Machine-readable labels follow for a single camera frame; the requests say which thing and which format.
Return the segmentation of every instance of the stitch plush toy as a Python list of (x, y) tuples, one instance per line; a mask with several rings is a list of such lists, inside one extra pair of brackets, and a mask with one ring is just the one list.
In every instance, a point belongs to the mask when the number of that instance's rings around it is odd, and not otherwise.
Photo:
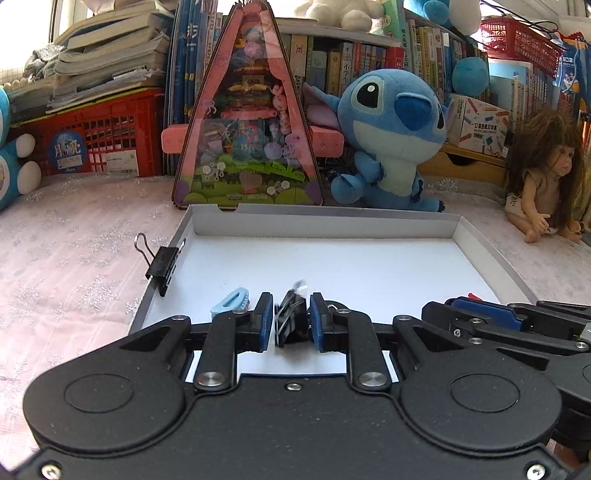
[(431, 88), (405, 70), (375, 70), (354, 81), (339, 99), (305, 85), (311, 123), (334, 127), (357, 152), (356, 175), (341, 174), (330, 185), (344, 205), (363, 198), (374, 208), (442, 212), (443, 202), (421, 198), (417, 165), (432, 158), (445, 142), (448, 107)]

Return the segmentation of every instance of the plush eye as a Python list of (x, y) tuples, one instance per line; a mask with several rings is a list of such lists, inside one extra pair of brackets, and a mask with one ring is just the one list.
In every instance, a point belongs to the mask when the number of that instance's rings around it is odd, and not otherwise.
[(377, 108), (379, 99), (379, 86), (371, 82), (363, 85), (357, 92), (357, 101), (368, 108)]
[(438, 105), (437, 108), (439, 109), (439, 119), (437, 120), (437, 129), (442, 130), (445, 128), (445, 118), (443, 117), (443, 111), (441, 109), (441, 105)]

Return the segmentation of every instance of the round sticker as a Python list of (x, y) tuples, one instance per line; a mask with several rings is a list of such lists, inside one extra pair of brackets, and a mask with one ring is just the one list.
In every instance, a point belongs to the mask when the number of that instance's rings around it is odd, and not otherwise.
[(80, 171), (88, 161), (84, 139), (73, 131), (58, 133), (49, 144), (47, 158), (58, 173)]

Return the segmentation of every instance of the binder clip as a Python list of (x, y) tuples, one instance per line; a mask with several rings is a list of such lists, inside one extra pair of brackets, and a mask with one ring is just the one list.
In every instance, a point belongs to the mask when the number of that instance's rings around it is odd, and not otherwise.
[[(152, 261), (148, 259), (146, 252), (142, 250), (138, 246), (138, 241), (140, 238), (144, 239), (144, 245), (148, 253), (152, 256)], [(179, 253), (184, 247), (185, 240), (180, 243), (178, 247), (160, 247), (156, 254), (150, 249), (148, 246), (148, 239), (146, 238), (145, 234), (140, 232), (135, 236), (134, 240), (134, 247), (135, 249), (142, 254), (144, 260), (148, 264), (148, 271), (146, 272), (146, 279), (150, 280), (151, 278), (156, 279), (158, 284), (158, 291), (160, 292), (160, 296), (164, 297), (166, 295), (166, 291), (168, 290), (168, 284), (170, 283), (170, 278), (172, 277), (174, 270), (176, 269), (176, 261), (178, 258)]]

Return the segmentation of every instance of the cardboard box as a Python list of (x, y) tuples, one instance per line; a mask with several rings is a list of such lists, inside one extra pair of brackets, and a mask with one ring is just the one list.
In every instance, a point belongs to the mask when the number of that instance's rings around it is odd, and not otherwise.
[(509, 129), (509, 112), (455, 93), (452, 98), (453, 117), (447, 141), (466, 150), (501, 157)]

